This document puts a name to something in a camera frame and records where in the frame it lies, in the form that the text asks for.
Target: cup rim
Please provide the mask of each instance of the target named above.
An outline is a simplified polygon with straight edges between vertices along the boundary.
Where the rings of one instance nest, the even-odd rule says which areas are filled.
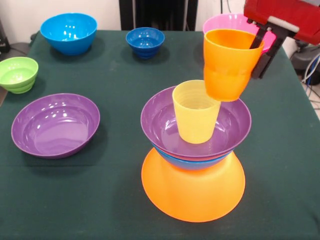
[[[230,32],[240,32],[240,33],[243,33],[243,34],[247,34],[247,35],[251,35],[253,37],[255,37],[255,35],[251,32],[247,32],[247,31],[243,31],[243,30],[238,30],[238,29],[230,29],[230,28],[217,28],[217,29],[212,29],[212,30],[209,30],[207,31],[205,34],[204,34],[204,40],[209,42],[210,44],[213,44],[215,46],[219,46],[221,48],[224,48],[224,49],[228,49],[228,50],[237,50],[237,51],[247,51],[247,52],[252,52],[252,51],[256,51],[257,49],[261,49],[263,50],[264,46],[265,46],[265,41],[262,40],[261,44],[259,47],[256,47],[256,48],[253,48],[253,49],[241,49],[241,48],[233,48],[233,47],[227,47],[227,46],[223,46],[223,45],[220,45],[220,44],[217,44],[211,40],[208,39],[208,34],[211,33],[211,32],[215,32],[215,31],[230,31]]]
[[[200,81],[202,81],[203,84],[205,84],[205,81],[204,81],[204,80],[193,79],[193,80],[183,81],[183,82],[181,82],[180,84],[178,84],[177,86],[175,86],[175,88],[174,88],[173,91],[172,91],[172,100],[173,100],[173,103],[179,105],[181,108],[183,108],[183,109],[185,109],[185,110],[190,110],[190,111],[205,111],[205,110],[208,110],[208,109],[216,108],[218,105],[220,105],[220,104],[221,104],[221,101],[218,101],[218,100],[213,99],[213,100],[215,100],[215,101],[217,102],[216,104],[214,104],[214,105],[212,105],[212,106],[209,106],[209,107],[206,107],[206,108],[193,109],[193,108],[190,108],[190,107],[183,106],[182,104],[180,104],[180,103],[176,100],[176,98],[174,97],[174,94],[175,94],[175,91],[176,91],[177,87],[179,87],[179,86],[182,85],[182,84],[189,83],[189,82],[200,82]]]

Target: orange cup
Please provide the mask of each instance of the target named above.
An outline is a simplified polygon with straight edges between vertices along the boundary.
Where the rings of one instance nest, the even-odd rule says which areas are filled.
[[[232,102],[245,90],[264,42],[250,49],[255,35],[235,29],[214,29],[204,35],[206,93],[217,101]]]

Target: green bowl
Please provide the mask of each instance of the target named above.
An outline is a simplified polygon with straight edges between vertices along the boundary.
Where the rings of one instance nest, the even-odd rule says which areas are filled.
[[[17,56],[0,61],[0,86],[8,92],[29,91],[38,74],[38,63],[30,57]]]

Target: purple bowl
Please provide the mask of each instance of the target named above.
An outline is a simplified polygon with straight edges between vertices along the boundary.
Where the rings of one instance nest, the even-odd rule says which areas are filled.
[[[251,115],[238,99],[222,102],[211,139],[201,144],[184,141],[178,132],[172,92],[169,87],[151,97],[141,112],[141,127],[148,139],[167,154],[186,158],[223,155],[236,148],[248,135]]]
[[[98,129],[100,113],[90,99],[71,93],[39,98],[15,117],[11,136],[22,151],[61,159],[80,151]]]

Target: green tablecloth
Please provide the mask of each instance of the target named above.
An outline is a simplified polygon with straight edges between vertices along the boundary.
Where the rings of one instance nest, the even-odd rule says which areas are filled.
[[[281,49],[241,99],[252,114],[235,150],[246,188],[228,215],[206,223],[158,210],[141,183],[152,148],[140,114],[155,93],[203,78],[201,32],[165,32],[157,56],[136,58],[124,31],[98,31],[89,52],[66,57],[39,34],[29,56],[33,89],[9,93],[0,108],[0,239],[304,239],[320,234],[320,123]],[[11,140],[16,114],[49,94],[76,93],[100,109],[100,127],[76,155],[45,160]]]

